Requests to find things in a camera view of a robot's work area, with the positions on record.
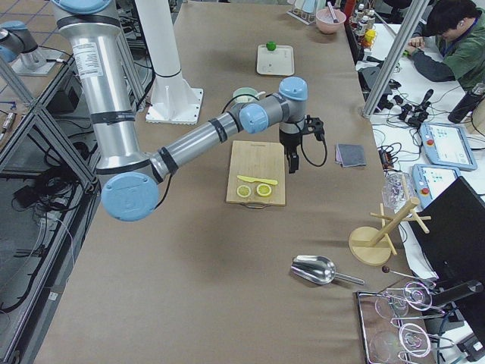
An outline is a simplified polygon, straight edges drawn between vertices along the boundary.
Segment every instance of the lemon slice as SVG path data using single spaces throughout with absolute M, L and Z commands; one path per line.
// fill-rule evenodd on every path
M 261 197 L 268 197 L 271 195 L 271 186 L 269 184 L 259 184 L 256 187 L 256 193 Z
M 242 184 L 241 186 L 237 187 L 236 193 L 237 196 L 246 199 L 251 196 L 251 188 L 248 185 Z

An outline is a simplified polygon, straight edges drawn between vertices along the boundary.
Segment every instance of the warning label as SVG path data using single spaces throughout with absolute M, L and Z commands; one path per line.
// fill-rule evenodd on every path
M 75 45 L 73 52 L 81 80 L 87 77 L 99 77 L 103 75 L 96 43 Z

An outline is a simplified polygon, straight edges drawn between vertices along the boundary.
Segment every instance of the yellow knife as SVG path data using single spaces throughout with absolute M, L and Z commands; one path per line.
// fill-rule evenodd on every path
M 256 177 L 248 177 L 248 176 L 242 176 L 241 174 L 237 175 L 237 178 L 239 180 L 243 180 L 245 182 L 261 182 L 262 184 L 272 184 L 273 186 L 276 186 L 278 184 L 277 180 L 268 180 L 267 178 L 256 178 Z

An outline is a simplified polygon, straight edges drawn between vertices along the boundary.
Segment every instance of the pink bowl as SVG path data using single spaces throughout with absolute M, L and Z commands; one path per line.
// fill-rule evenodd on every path
M 347 19 L 347 16 L 340 10 L 334 9 L 334 11 L 336 18 L 339 21 L 338 23 L 333 22 L 332 14 L 328 8 L 323 8 L 317 11 L 317 28 L 324 34 L 336 33 Z

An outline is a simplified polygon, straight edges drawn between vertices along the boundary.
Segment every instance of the wooden cutting board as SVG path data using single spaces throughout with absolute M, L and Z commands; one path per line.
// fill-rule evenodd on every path
M 237 178 L 241 174 L 248 177 L 277 180 L 278 185 L 271 186 L 268 197 L 256 193 L 260 182 L 244 182 Z M 249 197 L 237 195 L 237 187 L 245 184 L 252 190 Z M 285 155 L 279 143 L 233 141 L 230 157 L 229 178 L 227 181 L 226 202 L 240 203 L 248 207 L 285 206 Z

